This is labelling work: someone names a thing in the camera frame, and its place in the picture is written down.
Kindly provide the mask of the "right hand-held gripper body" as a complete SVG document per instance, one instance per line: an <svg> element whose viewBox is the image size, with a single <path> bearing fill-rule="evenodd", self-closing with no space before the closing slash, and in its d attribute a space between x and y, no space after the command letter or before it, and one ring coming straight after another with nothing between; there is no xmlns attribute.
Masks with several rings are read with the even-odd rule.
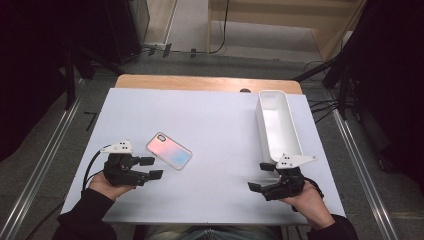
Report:
<svg viewBox="0 0 424 240"><path fill-rule="evenodd" d="M276 163L271 163L276 165L275 171L280 179L277 183L268 185L269 191L263 194L265 199L270 201L297 196L303 191L306 181L317 186L316 182L306 178L300 169L301 165L313 162L316 159L316 156L283 154Z"/></svg>

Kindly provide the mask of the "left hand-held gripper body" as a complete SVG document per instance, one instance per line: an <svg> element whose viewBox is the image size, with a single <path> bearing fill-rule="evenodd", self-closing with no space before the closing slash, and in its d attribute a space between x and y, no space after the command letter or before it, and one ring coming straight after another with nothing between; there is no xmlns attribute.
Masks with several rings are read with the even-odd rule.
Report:
<svg viewBox="0 0 424 240"><path fill-rule="evenodd" d="M148 180L147 173L132 170L133 166L141 164L141 158L132 155L133 147L129 140L105 146L100 152L108 154L103 174L113 186L143 186Z"/></svg>

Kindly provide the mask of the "iridescent pink blue phone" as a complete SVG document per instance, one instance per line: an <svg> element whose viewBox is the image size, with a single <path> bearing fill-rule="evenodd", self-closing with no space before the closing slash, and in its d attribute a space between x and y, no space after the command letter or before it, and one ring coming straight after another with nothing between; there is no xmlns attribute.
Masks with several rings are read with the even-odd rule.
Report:
<svg viewBox="0 0 424 240"><path fill-rule="evenodd" d="M162 132L158 132L147 143L146 148L175 170L182 170L192 158L190 150Z"/></svg>

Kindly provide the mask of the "person's left hand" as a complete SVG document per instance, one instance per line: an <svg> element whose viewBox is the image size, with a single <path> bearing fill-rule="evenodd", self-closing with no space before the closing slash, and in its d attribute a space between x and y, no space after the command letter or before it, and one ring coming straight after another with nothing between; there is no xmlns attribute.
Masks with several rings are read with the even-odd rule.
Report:
<svg viewBox="0 0 424 240"><path fill-rule="evenodd" d="M120 196L135 189L135 186L118 185L113 186L104 176L103 173L96 174L89 183L89 189L92 189L112 201L116 201Z"/></svg>

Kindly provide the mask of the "person's right hand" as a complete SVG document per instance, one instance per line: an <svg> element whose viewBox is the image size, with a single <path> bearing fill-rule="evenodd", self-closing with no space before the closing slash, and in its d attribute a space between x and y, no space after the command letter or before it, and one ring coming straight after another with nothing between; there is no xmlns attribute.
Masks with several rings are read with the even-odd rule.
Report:
<svg viewBox="0 0 424 240"><path fill-rule="evenodd" d="M318 190L308 181L299 195L284 198L282 202L296 208L314 230L322 230L335 223Z"/></svg>

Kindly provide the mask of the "white plastic bin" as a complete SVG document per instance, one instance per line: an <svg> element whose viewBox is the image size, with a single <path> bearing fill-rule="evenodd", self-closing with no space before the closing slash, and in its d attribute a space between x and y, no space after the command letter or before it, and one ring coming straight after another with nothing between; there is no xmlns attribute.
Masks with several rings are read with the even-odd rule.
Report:
<svg viewBox="0 0 424 240"><path fill-rule="evenodd" d="M258 93L256 119L266 163L277 163L283 155L301 155L288 96L283 91L263 90Z"/></svg>

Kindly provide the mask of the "white board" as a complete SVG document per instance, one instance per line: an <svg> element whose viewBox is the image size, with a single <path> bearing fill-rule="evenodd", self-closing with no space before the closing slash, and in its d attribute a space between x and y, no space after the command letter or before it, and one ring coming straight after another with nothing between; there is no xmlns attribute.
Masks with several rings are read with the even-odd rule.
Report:
<svg viewBox="0 0 424 240"><path fill-rule="evenodd" d="M260 169L262 152L254 93L110 89L63 209L81 196L86 173L102 169L100 149L129 140L136 156L162 132L192 152L182 170L161 160L159 180L121 196L105 221L130 224L291 225L304 218L279 201L250 191L248 182L268 185L275 174Z"/></svg>

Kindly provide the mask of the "person's blue jeans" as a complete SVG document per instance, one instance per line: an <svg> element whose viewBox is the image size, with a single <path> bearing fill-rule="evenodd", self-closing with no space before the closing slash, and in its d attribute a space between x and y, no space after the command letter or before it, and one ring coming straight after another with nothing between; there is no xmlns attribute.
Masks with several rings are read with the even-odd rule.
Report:
<svg viewBox="0 0 424 240"><path fill-rule="evenodd" d="M145 240L283 240L279 227L157 225L147 227Z"/></svg>

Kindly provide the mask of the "wooden table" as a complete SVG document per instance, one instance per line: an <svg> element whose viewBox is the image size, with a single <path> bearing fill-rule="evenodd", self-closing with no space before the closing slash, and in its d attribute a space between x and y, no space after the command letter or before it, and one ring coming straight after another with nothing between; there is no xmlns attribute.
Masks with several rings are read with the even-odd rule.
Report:
<svg viewBox="0 0 424 240"><path fill-rule="evenodd" d="M240 92L243 89L247 89L252 93L257 93L262 90L280 90L287 94L302 93L300 84L292 80L173 75L124 74L118 77L115 87L225 92Z"/></svg>

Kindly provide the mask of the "black stand leg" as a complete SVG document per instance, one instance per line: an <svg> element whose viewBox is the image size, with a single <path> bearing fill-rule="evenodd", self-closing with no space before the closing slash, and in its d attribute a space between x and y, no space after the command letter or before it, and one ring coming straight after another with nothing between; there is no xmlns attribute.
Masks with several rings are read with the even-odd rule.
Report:
<svg viewBox="0 0 424 240"><path fill-rule="evenodd" d="M76 46L72 43L67 43L65 50L65 84L66 84L66 105L65 109L69 110L71 106L76 102L76 89L74 80L74 68L77 68L78 72L83 78L92 79L94 76L94 70L91 67L90 61L94 60L101 66L107 68L117 76L124 74L124 71L119 69L117 66L108 62L100 55L89 50L86 47Z"/></svg>
<svg viewBox="0 0 424 240"><path fill-rule="evenodd" d="M326 69L333 67L334 65L337 64L338 61L339 61L339 56L335 56L335 57L331 58L330 60L325 61L325 62L321 63L320 65L318 65L318 66L316 66L316 67L294 77L293 80L296 81L296 82L302 82L302 81L304 81L304 80L306 80L306 79L308 79L308 78L310 78L310 77L312 77L312 76L314 76L314 75L316 75L320 72L323 72Z"/></svg>

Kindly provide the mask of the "black curtain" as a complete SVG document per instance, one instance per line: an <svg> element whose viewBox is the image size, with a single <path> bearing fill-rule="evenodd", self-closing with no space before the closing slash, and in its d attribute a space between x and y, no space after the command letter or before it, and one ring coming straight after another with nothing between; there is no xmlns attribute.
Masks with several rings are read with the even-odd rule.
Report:
<svg viewBox="0 0 424 240"><path fill-rule="evenodd" d="M118 67L148 23L146 0L0 0L0 162L66 94L67 43Z"/></svg>
<svg viewBox="0 0 424 240"><path fill-rule="evenodd" d="M380 158L424 188L424 0L367 0L343 55Z"/></svg>

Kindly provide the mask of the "light wooden furniture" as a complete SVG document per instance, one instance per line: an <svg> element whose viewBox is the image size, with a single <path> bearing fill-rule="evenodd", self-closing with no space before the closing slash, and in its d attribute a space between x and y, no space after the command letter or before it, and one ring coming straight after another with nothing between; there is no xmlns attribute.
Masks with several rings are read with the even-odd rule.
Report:
<svg viewBox="0 0 424 240"><path fill-rule="evenodd" d="M208 0L207 50L212 22L265 24L309 28L326 61L338 54L342 40L353 31L367 0Z"/></svg>

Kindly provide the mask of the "metal floor rail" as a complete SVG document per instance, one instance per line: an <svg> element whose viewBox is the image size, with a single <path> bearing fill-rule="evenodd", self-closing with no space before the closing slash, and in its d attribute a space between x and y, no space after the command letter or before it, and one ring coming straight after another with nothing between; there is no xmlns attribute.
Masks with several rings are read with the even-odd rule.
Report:
<svg viewBox="0 0 424 240"><path fill-rule="evenodd" d="M385 204L378 193L376 185L367 169L364 159L352 135L347 120L342 118L338 110L333 111L333 116L338 126L339 132L345 142L347 151L352 160L358 179L361 183L364 194L367 198L372 215L377 223L383 240L399 240L393 222L385 207Z"/></svg>
<svg viewBox="0 0 424 240"><path fill-rule="evenodd" d="M53 162L55 154L66 135L75 113L79 108L80 102L81 98L78 97L70 106L69 110L64 110L60 113L59 122L54 126L54 131L49 137L42 154L31 171L25 186L11 207L11 211L5 221L5 225L0 228L0 240L14 240L32 202L35 199L45 175Z"/></svg>

